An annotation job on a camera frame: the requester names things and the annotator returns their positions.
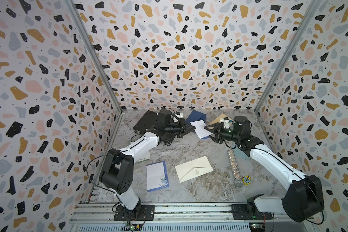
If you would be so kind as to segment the cream envelope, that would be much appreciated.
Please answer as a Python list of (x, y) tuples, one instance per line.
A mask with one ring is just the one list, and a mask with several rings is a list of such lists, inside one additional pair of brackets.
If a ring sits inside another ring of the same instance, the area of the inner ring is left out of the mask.
[(200, 177), (213, 171), (206, 156), (175, 166), (180, 183)]

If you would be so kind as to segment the white letter paper blue border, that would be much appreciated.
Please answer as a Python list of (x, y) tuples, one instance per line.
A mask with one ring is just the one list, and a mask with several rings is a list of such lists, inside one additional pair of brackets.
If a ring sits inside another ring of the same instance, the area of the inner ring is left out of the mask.
[(165, 161), (147, 165), (147, 191), (168, 188), (169, 178)]

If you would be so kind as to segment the white letter paper green border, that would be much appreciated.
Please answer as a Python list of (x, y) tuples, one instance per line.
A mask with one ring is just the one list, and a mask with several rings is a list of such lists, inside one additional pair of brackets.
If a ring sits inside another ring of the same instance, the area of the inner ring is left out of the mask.
[(147, 161), (147, 160), (150, 160), (150, 152), (149, 151), (147, 153), (145, 153), (144, 155), (140, 156), (140, 158), (137, 159), (136, 163)]

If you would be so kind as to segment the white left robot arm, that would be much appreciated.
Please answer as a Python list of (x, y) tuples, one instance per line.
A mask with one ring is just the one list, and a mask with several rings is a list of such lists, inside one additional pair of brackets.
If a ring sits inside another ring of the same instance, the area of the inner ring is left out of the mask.
[(162, 109), (157, 113), (148, 110), (133, 129), (141, 137), (120, 150), (111, 149), (99, 176), (99, 181), (117, 195), (130, 213), (138, 212), (141, 206), (141, 200), (131, 187), (135, 161), (160, 144), (170, 146), (175, 138), (194, 132), (195, 127), (171, 110)]

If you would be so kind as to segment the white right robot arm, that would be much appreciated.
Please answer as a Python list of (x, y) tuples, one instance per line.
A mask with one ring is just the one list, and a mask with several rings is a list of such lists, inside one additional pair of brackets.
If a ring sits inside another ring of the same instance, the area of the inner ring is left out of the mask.
[(285, 214), (295, 222), (309, 220), (323, 213), (322, 183), (315, 175), (298, 171), (256, 136), (251, 134), (251, 122), (244, 116), (236, 116), (230, 128), (223, 122), (204, 127), (211, 132), (210, 138), (219, 144), (234, 142), (236, 148), (269, 171), (286, 190), (285, 196), (256, 195), (247, 200), (246, 214), (250, 218), (262, 213)]

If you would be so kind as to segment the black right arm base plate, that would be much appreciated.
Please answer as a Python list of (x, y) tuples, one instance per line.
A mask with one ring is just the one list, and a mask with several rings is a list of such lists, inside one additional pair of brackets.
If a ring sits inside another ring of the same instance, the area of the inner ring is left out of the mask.
[(231, 213), (234, 220), (271, 220), (272, 213), (262, 213), (257, 210), (253, 203), (233, 204), (231, 205)]

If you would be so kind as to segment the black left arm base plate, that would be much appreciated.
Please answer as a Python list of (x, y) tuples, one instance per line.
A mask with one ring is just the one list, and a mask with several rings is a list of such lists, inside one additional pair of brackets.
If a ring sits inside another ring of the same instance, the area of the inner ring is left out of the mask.
[(154, 205), (138, 204), (134, 210), (118, 205), (114, 215), (114, 221), (152, 221), (154, 219)]

